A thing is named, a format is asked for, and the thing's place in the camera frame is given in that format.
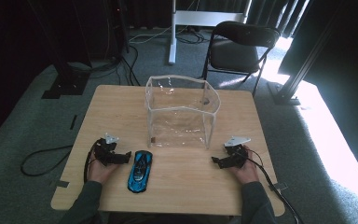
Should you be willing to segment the blue toy car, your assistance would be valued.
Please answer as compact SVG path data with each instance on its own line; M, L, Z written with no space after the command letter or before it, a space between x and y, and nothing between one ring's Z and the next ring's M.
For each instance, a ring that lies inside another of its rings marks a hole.
M146 191L151 171L153 154L147 150L138 150L128 179L128 190L133 193Z

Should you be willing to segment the aluminium profile stand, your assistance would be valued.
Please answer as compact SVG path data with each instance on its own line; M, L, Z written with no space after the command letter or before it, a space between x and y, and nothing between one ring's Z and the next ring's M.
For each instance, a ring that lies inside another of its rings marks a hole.
M332 14L331 19L328 21L320 37L312 47L305 62L294 76L290 76L283 85L278 84L277 82L268 83L268 88L276 105L301 105L300 100L295 96L295 93L300 82L306 77L328 42L328 39L332 34L332 29L337 23L338 14L339 10L336 10Z

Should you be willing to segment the person's right hand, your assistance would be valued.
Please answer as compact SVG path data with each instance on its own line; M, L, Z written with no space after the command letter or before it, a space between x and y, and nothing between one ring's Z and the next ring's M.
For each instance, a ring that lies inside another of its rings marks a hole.
M230 167L228 170L243 185L259 181L256 166L250 160L247 160L241 168Z

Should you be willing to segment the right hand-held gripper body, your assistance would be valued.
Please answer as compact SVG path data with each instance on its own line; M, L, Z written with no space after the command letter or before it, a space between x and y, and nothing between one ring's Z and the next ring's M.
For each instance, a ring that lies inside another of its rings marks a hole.
M244 144L250 142L249 137L232 136L224 144L228 156L231 158L229 163L235 165L244 165L248 158L248 153L244 147Z

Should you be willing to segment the dark curtain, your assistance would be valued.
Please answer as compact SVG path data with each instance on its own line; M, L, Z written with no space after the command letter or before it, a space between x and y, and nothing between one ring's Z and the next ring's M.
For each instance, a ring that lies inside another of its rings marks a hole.
M280 71L316 85L358 161L358 0L310 0Z

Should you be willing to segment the black stand with base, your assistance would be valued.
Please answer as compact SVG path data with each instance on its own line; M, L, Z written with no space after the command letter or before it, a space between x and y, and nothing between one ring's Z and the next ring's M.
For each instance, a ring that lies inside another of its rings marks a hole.
M39 0L26 1L37 21L42 43L57 72L50 89L43 93L42 98L59 99L62 95L82 95L86 89L90 73L76 71L67 63Z

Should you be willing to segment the black folding chair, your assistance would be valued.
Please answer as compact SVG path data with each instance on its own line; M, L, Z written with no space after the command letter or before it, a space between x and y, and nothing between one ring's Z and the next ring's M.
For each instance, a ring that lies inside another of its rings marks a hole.
M249 76L258 73L252 95L255 95L269 52L281 33L274 27L223 21L211 34L201 77L209 72Z

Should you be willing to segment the person's left hand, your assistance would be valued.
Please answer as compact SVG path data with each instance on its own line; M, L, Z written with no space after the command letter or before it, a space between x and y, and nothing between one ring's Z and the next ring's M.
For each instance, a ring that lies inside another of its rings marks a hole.
M103 165L99 160L92 159L89 163L87 180L98 182L103 185L117 168L117 164Z

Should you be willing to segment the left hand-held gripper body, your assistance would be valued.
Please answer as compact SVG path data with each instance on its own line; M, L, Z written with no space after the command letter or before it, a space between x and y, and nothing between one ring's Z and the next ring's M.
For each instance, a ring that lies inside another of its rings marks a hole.
M95 158L103 165L117 163L117 155L115 152L118 138L106 133L104 138L100 138L93 145Z

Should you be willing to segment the white metal stand frame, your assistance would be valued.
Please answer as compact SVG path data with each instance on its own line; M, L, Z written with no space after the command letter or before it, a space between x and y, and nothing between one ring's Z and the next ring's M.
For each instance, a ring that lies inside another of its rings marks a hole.
M253 2L253 0L246 0L243 12L212 12L190 9L178 10L176 8L176 1L177 0L172 0L171 44L168 57L168 64L170 65L173 65L176 62L177 25L214 27L222 21L239 21L246 23Z

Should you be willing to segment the clear plastic zip bag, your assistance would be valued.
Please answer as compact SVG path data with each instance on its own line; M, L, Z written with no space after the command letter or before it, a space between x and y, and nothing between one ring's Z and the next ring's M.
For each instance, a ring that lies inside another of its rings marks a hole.
M206 80L150 77L145 86L148 145L209 148L220 105L218 92Z

